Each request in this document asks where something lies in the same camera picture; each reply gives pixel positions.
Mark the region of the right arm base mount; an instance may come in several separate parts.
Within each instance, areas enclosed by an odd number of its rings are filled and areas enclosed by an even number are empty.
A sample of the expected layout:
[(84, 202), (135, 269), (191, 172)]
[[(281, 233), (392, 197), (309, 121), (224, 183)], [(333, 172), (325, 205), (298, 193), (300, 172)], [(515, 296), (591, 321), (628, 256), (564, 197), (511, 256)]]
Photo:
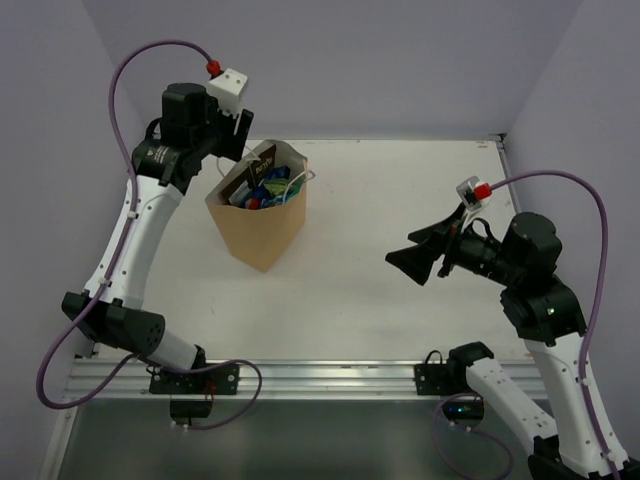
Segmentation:
[(480, 396), (452, 399), (466, 388), (454, 379), (439, 350), (431, 350), (422, 363), (414, 366), (414, 383), (418, 396), (447, 398), (440, 413), (450, 423), (474, 429), (484, 419), (485, 403)]

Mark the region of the dark blue snack bag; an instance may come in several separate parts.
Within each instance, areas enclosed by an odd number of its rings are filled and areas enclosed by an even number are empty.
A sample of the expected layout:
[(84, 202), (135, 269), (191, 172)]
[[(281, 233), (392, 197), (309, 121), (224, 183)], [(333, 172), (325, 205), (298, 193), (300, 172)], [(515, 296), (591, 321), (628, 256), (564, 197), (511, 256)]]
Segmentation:
[(248, 210), (257, 210), (264, 208), (271, 199), (271, 192), (264, 185), (259, 185), (243, 200), (242, 207)]

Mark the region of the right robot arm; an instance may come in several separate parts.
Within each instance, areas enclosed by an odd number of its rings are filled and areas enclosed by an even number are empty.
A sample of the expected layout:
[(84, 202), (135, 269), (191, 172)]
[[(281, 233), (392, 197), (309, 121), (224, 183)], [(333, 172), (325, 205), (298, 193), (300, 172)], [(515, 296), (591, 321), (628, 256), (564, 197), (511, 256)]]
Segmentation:
[(503, 286), (504, 315), (534, 360), (552, 412), (546, 414), (481, 342), (450, 350), (447, 384), (488, 401), (519, 440), (535, 479), (638, 478), (639, 463), (621, 446), (599, 395), (591, 396), (591, 408), (584, 403), (582, 389), (593, 383), (589, 364), (579, 360), (587, 325), (576, 295), (555, 273), (562, 250), (555, 225), (542, 215), (519, 213), (496, 239), (465, 226), (465, 218), (458, 207), (409, 234), (411, 246), (385, 260), (420, 285), (440, 261), (440, 278), (460, 267)]

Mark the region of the green small snack packet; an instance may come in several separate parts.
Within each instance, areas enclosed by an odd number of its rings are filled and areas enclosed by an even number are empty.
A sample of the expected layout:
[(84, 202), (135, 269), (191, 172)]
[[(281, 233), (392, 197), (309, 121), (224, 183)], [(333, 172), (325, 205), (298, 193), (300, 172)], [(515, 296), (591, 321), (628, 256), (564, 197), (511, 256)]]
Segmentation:
[(295, 196), (303, 186), (303, 182), (287, 182), (285, 179), (272, 179), (264, 181), (263, 186), (267, 190), (270, 200), (282, 202), (288, 201)]

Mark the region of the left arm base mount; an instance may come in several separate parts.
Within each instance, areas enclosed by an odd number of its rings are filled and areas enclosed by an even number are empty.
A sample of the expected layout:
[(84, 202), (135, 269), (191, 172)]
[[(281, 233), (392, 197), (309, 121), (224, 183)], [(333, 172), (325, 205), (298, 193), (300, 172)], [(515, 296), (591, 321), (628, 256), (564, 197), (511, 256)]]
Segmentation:
[(149, 392), (170, 397), (171, 420), (192, 426), (212, 413), (216, 396), (237, 394), (240, 365), (230, 363), (202, 374), (176, 374), (157, 366), (148, 366), (146, 371), (151, 375)]

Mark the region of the brown Kettle chips bag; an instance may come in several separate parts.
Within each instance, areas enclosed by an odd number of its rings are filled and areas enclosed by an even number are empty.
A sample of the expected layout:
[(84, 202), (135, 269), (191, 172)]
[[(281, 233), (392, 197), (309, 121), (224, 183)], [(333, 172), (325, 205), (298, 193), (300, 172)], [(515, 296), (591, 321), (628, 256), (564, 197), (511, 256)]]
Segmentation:
[(218, 199), (226, 205), (244, 207), (275, 165), (276, 146), (262, 143), (248, 153), (223, 177), (217, 187)]

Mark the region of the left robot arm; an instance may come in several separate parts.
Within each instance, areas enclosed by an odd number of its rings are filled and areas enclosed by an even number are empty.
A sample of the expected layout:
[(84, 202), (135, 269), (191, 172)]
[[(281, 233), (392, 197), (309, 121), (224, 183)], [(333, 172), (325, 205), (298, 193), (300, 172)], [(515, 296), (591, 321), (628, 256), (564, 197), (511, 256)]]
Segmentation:
[(202, 86), (174, 83), (162, 94), (162, 114), (133, 150), (134, 180), (108, 246), (80, 293), (66, 293), (62, 310), (81, 317), (91, 341), (173, 369), (185, 392), (208, 379), (201, 348), (169, 331), (165, 318), (144, 310), (148, 275), (165, 228), (209, 155), (239, 161), (252, 112), (241, 108), (246, 81), (224, 75)]

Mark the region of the brown paper bag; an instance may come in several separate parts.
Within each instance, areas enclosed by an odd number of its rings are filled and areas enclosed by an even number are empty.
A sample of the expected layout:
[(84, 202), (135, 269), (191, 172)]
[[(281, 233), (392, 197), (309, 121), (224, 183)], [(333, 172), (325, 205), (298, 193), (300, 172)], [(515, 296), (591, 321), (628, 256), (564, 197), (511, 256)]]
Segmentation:
[(229, 253), (255, 270), (267, 272), (289, 247), (301, 229), (307, 210), (307, 183), (315, 177), (308, 160), (293, 146), (281, 140), (264, 140), (274, 144), (274, 167), (291, 169), (289, 182), (302, 181), (299, 192), (288, 201), (270, 200), (264, 208), (248, 210), (223, 204), (217, 197), (217, 187), (207, 195), (205, 204), (218, 228)]

